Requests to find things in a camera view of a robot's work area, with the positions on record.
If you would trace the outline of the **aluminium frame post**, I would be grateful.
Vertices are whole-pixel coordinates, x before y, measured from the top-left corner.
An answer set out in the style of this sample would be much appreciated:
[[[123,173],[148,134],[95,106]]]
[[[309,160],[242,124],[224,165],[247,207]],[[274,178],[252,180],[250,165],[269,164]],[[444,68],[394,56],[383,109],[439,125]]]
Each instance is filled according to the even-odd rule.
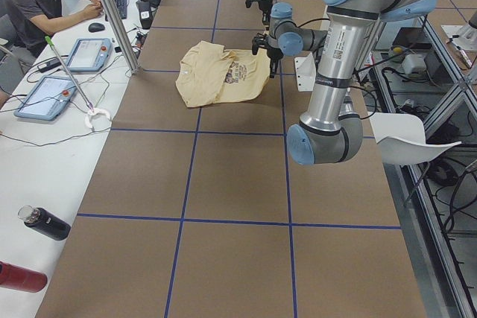
[[[116,36],[116,41],[121,48],[122,54],[126,59],[126,63],[130,69],[131,74],[137,73],[139,64],[136,59],[136,55],[133,51],[133,47],[130,43],[127,31],[123,25],[123,21],[120,17],[116,2],[114,0],[101,0],[105,13],[109,19],[109,23],[113,29],[113,33]]]

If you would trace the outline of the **red water bottle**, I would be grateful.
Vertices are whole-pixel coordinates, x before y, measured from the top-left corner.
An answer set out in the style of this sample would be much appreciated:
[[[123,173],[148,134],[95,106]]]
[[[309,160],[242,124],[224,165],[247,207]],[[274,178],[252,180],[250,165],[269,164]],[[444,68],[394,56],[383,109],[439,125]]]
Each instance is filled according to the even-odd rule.
[[[48,283],[44,273],[1,262],[1,287],[23,292],[40,292]]]

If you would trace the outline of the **white plastic chair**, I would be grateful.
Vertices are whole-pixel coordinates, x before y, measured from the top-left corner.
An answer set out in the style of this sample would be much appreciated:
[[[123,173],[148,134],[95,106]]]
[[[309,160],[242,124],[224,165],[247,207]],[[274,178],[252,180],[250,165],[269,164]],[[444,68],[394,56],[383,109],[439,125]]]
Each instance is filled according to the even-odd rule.
[[[382,162],[391,165],[417,165],[436,159],[461,141],[428,144],[423,122],[415,115],[368,113]]]

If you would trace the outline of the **cream long sleeve shirt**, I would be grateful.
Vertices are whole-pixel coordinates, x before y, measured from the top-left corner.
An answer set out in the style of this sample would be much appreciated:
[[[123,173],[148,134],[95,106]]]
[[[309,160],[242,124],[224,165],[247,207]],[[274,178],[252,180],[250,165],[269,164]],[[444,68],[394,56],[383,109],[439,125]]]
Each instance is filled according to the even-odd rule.
[[[175,86],[188,108],[257,98],[265,88],[270,60],[266,51],[226,49],[201,41],[180,61]]]

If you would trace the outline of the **black water bottle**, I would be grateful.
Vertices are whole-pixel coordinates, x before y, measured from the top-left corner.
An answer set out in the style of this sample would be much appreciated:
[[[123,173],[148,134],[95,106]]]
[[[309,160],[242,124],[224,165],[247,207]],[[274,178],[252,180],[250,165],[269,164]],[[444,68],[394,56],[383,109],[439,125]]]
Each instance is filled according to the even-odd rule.
[[[24,225],[53,240],[62,241],[69,236],[71,226],[41,207],[21,207],[18,218]]]

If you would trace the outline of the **upper blue teach pendant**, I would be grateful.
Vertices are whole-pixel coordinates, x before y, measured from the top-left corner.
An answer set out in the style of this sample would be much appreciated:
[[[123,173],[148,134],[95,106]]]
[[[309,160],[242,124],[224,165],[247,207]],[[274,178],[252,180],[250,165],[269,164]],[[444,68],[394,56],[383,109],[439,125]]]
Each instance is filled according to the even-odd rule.
[[[109,38],[79,38],[70,51],[66,66],[71,72],[97,72],[104,67],[111,51]]]

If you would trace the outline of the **black computer mouse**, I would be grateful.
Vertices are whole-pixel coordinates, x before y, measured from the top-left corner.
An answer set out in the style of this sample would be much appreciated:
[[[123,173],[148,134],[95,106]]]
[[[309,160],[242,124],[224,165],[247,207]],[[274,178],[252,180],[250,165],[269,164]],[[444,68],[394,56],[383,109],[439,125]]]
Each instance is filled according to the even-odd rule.
[[[105,30],[105,25],[99,22],[93,22],[89,24],[89,27],[88,27],[88,32],[90,33],[97,33],[104,30]]]

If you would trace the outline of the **blue teach pendant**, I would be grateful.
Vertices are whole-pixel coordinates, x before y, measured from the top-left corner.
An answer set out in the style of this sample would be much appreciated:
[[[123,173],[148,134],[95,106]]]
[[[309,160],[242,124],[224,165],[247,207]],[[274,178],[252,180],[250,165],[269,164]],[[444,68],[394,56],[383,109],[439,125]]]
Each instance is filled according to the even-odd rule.
[[[53,121],[76,93],[74,82],[67,77],[45,75],[14,111],[17,118]]]
[[[111,51],[109,38],[79,38],[70,51],[66,66],[71,72],[97,72],[104,67]]]

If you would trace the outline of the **lower blue teach pendant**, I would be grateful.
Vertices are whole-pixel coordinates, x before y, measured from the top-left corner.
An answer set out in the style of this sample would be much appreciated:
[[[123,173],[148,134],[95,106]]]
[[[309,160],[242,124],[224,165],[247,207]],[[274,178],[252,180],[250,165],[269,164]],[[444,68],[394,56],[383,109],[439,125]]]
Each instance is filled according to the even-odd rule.
[[[45,75],[14,111],[17,118],[53,121],[76,93],[74,82],[67,77]]]

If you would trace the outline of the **person in grey shirt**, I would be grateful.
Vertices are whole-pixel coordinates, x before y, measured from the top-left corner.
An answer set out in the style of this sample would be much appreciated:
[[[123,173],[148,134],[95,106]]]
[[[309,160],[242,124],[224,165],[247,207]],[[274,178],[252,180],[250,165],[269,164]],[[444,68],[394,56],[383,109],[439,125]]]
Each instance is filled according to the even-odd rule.
[[[63,15],[62,0],[5,0],[5,5],[19,39],[38,57],[47,46],[47,36],[101,15],[101,0],[88,1],[84,9],[68,16]]]

